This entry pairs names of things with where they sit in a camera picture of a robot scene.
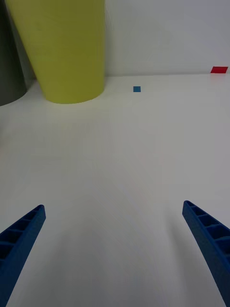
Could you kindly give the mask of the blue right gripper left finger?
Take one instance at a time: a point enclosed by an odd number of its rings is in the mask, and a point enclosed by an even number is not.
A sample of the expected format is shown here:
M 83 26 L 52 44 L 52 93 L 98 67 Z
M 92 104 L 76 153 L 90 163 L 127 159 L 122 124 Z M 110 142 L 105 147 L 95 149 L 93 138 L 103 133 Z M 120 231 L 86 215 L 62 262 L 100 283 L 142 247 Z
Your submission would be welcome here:
M 0 234 L 0 306 L 7 305 L 45 219 L 40 204 Z

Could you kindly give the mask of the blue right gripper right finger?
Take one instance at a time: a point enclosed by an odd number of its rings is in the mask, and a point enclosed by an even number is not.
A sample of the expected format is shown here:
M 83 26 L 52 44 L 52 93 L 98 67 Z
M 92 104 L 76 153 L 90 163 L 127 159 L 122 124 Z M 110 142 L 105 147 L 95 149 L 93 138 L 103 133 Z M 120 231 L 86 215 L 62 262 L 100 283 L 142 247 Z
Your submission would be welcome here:
M 184 201 L 182 215 L 228 307 L 230 305 L 230 229 L 190 201 Z

